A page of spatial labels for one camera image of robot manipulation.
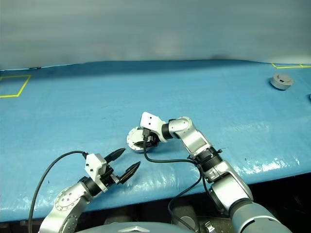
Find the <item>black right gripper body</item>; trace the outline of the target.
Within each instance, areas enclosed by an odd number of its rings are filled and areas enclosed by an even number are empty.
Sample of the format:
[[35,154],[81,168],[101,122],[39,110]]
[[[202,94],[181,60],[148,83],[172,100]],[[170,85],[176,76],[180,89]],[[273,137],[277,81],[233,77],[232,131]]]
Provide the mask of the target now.
[[158,136],[155,133],[151,132],[151,130],[146,129],[146,128],[143,129],[142,136],[143,136],[143,141],[144,141],[145,146],[148,146],[148,142],[150,140],[158,140],[159,141]]

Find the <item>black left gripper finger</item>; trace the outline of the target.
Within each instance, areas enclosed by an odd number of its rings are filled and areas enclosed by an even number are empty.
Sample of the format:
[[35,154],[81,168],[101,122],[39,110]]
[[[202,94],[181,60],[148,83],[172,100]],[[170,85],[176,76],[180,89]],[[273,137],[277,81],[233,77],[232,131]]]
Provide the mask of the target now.
[[107,163],[110,163],[118,159],[124,153],[124,151],[125,151],[125,148],[117,149],[113,151],[112,153],[108,154],[106,157],[104,157],[104,159]]
[[137,169],[140,166],[140,161],[137,163],[132,164],[125,173],[119,177],[119,183],[124,184],[126,181],[128,181],[134,173],[137,171]]

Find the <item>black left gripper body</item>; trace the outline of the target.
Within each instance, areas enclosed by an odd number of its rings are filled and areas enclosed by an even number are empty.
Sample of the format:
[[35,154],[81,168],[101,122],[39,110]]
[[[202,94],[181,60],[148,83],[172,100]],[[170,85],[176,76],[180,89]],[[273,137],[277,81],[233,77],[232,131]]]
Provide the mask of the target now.
[[105,172],[100,176],[101,182],[104,186],[111,186],[113,184],[119,184],[119,176],[114,174],[114,169],[110,165],[106,165]]

